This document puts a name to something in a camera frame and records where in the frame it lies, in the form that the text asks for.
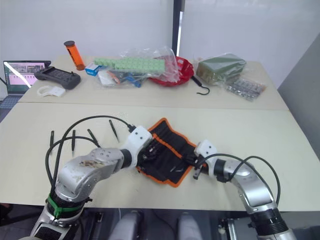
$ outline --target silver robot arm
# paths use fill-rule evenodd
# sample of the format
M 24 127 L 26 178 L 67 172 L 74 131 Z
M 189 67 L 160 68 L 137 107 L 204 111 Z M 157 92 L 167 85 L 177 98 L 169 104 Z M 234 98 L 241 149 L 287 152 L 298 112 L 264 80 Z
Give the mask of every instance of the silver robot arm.
M 49 194 L 46 205 L 36 222 L 32 237 L 39 239 L 73 239 L 77 220 L 97 182 L 109 178 L 123 168 L 137 165 L 139 152 L 149 144 L 152 135 L 137 127 L 120 148 L 96 148 L 88 155 L 78 156 L 61 169 L 55 191 Z
M 204 140 L 194 150 L 199 160 L 217 153 L 211 142 Z M 221 160 L 211 157 L 206 160 L 208 175 L 225 183 L 239 165 L 236 160 Z M 258 240 L 297 240 L 281 217 L 278 206 L 268 187 L 247 165 L 242 165 L 231 182 L 237 187 L 245 210 L 251 218 L 251 225 L 257 232 Z

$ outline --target packaged parts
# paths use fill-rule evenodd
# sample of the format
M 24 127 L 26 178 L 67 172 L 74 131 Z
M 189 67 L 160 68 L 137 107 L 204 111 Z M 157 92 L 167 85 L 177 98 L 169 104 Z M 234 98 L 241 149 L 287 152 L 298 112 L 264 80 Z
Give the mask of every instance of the packaged parts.
M 209 85 L 235 81 L 246 63 L 240 57 L 227 53 L 199 62 L 196 75 Z

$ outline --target white table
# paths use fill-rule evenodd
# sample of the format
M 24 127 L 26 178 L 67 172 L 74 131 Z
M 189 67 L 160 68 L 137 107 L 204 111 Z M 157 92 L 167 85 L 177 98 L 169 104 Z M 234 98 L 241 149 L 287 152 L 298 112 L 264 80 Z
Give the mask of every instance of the white table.
M 84 57 L 89 64 L 94 58 Z M 60 86 L 50 81 L 36 81 L 20 99 L 22 103 L 68 103 L 95 104 L 145 107 L 177 107 L 177 108 L 208 108 L 208 109 L 264 109 L 288 110 L 272 81 L 262 65 L 248 62 L 244 76 L 253 81 L 267 85 L 266 90 L 254 102 L 249 102 L 218 86 L 210 86 L 210 94 L 202 96 L 196 92 L 207 92 L 198 87 L 192 80 L 176 87 L 163 87 L 151 81 L 145 82 L 141 88 L 124 89 L 101 87 L 96 77 L 86 72 L 77 71 L 69 55 L 62 55 L 52 63 L 58 69 L 74 71 L 81 76 L 81 82 L 72 90 L 67 90 L 62 97 L 37 95 L 37 90 L 45 85 Z
M 287 110 L 214 109 L 158 106 L 124 106 L 69 103 L 18 103 L 0 124 L 0 202 L 42 205 L 50 185 L 45 154 L 50 132 L 55 139 L 80 118 L 115 115 L 129 123 L 152 126 L 162 117 L 172 127 L 197 143 L 209 139 L 220 153 L 239 157 L 257 155 L 275 168 L 281 182 L 281 211 L 319 211 L 320 162 L 308 140 Z M 114 121 L 123 142 L 126 127 Z M 103 147 L 118 147 L 107 119 L 89 120 L 76 127 L 77 135 L 88 136 L 90 128 Z M 86 155 L 94 146 L 77 140 L 75 156 Z M 51 156 L 54 161 L 57 149 Z M 71 143 L 65 143 L 61 165 L 72 158 Z M 263 163 L 253 160 L 272 191 L 276 182 Z M 244 210 L 236 188 L 192 172 L 178 188 L 160 185 L 135 169 L 122 170 L 99 182 L 88 207 Z

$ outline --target gray wall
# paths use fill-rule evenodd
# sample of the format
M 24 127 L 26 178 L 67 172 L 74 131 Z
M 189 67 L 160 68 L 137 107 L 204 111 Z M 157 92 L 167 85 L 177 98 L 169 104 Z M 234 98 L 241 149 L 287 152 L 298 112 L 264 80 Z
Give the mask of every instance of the gray wall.
M 320 34 L 278 91 L 320 159 Z

